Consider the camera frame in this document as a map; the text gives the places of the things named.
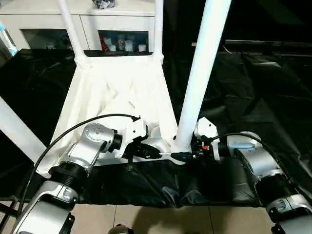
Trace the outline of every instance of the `black fabric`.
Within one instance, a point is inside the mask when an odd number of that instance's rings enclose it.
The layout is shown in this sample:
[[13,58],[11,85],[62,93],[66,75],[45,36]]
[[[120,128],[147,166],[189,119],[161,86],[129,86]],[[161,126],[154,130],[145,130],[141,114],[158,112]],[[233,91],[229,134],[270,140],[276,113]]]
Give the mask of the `black fabric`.
[[[24,49],[0,69],[0,96],[46,146],[75,68],[71,51]],[[0,200],[8,200],[19,197],[32,162],[3,132],[0,142]],[[31,190],[38,186],[39,183],[34,183]]]
[[[205,2],[197,0],[196,4],[191,4],[188,0],[178,1],[177,16],[174,19],[175,46],[178,50],[189,50],[191,43],[197,41]],[[307,34],[311,27],[311,7],[312,2],[306,0],[283,0],[271,6],[259,1],[233,0],[222,39],[257,40],[268,44],[269,41],[311,43],[312,37]],[[275,18],[274,12],[279,12],[280,15]]]
[[[192,59],[192,54],[165,55],[163,68],[177,120]],[[219,133],[257,133],[277,153],[282,167],[308,199],[312,198],[311,65],[310,58],[220,53],[200,113],[200,117],[217,125]],[[61,63],[59,69],[71,69],[73,73],[75,66],[71,60],[69,64]],[[9,77],[8,71],[0,72]],[[71,78],[72,73],[56,74]],[[19,157],[27,161],[26,156]],[[16,175],[21,176],[13,170],[6,179]],[[33,186],[40,183],[38,175]],[[126,170],[126,165],[95,167],[80,201],[154,207],[259,205],[242,163],[226,153],[220,164],[207,166],[158,161],[135,163],[132,172]]]

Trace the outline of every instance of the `white metal frame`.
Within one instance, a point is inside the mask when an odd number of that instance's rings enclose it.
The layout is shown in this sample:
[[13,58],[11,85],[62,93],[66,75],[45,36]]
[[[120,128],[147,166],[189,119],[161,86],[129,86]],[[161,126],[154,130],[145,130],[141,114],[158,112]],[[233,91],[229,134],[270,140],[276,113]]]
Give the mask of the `white metal frame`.
[[[67,97],[64,103],[62,113],[56,127],[53,138],[56,138],[77,122],[88,118],[86,116],[81,117],[80,113],[75,112],[75,106],[80,105],[79,95],[85,89],[84,84],[90,76],[86,76],[86,73],[94,65],[100,65],[105,68],[105,64],[113,62],[123,63],[137,63],[137,65],[149,64],[150,73],[159,76],[153,85],[158,86],[162,92],[153,92],[158,113],[160,111],[166,113],[165,115],[159,115],[160,132],[162,136],[167,137],[167,142],[170,142],[170,138],[175,135],[177,131],[177,138],[172,144],[171,152],[187,152],[190,151],[190,141],[194,132],[194,128],[197,122],[199,110],[203,101],[203,97],[206,91],[206,87],[209,81],[209,76],[212,70],[214,59],[216,56],[217,48],[220,42],[222,31],[224,28],[227,13],[231,4],[231,0],[207,0],[201,28],[198,36],[197,47],[195,50],[194,61],[192,64],[191,74],[187,87],[187,92],[182,109],[182,115],[179,123],[179,129],[177,130],[176,121],[172,105],[169,98],[169,93],[164,79],[163,71],[161,68],[163,55],[162,55],[162,24],[163,24],[163,0],[156,0],[156,17],[155,17],[155,43],[154,53],[151,56],[138,56],[138,57],[118,57],[118,58],[88,58],[83,52],[76,27],[72,16],[70,15],[66,0],[59,0],[63,19],[66,23],[67,32],[75,52],[75,61],[77,63],[77,69],[74,74],[74,78],[68,92],[71,93],[71,97]],[[87,93],[89,96],[89,103],[97,99],[97,93]],[[40,140],[27,128],[22,120],[10,109],[10,107],[0,99],[0,116],[1,124],[0,129],[33,161],[35,162],[39,155],[43,152],[45,147]],[[40,164],[38,172],[42,175],[47,175],[49,167],[53,166],[57,161],[53,156],[48,157],[45,163]]]
[[206,0],[172,152],[189,152],[231,0]]

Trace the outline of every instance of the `glass cabinet door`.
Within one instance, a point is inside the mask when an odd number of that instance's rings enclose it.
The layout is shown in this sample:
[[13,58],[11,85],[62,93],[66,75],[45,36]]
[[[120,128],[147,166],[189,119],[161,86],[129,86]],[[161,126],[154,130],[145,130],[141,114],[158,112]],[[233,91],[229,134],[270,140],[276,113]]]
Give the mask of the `glass cabinet door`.
[[31,49],[72,49],[66,29],[21,29]]
[[104,51],[149,51],[148,32],[99,30],[98,35]]

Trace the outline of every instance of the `table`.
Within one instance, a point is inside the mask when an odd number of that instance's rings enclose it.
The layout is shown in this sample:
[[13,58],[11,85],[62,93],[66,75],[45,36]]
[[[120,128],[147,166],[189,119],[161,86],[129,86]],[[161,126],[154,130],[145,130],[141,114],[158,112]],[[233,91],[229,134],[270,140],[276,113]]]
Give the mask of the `table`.
[[[192,54],[165,54],[163,68],[177,119],[191,62]],[[200,113],[220,133],[249,130],[260,135],[276,151],[292,181],[309,201],[311,64],[310,57],[219,53]],[[68,51],[22,50],[0,71],[5,77],[0,95],[44,144],[51,139],[75,67]],[[36,105],[39,98],[48,105]],[[6,152],[9,147],[6,141]],[[17,149],[11,152],[13,156],[2,157],[7,162],[1,164],[0,184],[9,189],[0,190],[0,199],[20,198],[18,187],[31,166]],[[3,172],[4,165],[9,163],[11,167]],[[41,176],[35,177],[28,199],[43,181]],[[178,166],[169,161],[143,162],[136,163],[132,173],[127,172],[126,165],[95,167],[80,202],[153,207],[260,205],[242,163],[226,152],[221,153],[219,164]]]

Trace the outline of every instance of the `white cabinet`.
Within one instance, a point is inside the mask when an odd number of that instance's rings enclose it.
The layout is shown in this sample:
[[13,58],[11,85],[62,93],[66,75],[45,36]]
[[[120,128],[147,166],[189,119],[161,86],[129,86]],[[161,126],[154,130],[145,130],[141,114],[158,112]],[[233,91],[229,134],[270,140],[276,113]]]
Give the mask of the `white cabinet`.
[[[69,42],[61,15],[0,15],[10,37],[18,49],[66,49]],[[73,21],[83,49],[89,49],[79,16]]]
[[[103,38],[134,39],[134,51],[154,47],[155,1],[117,0],[111,9],[95,9],[92,0],[67,0],[83,49],[101,50]],[[57,0],[4,0],[0,21],[18,49],[70,48]]]
[[80,16],[90,50],[101,50],[102,37],[110,38],[118,50],[118,37],[132,39],[134,51],[139,44],[154,48],[154,17],[135,16]]

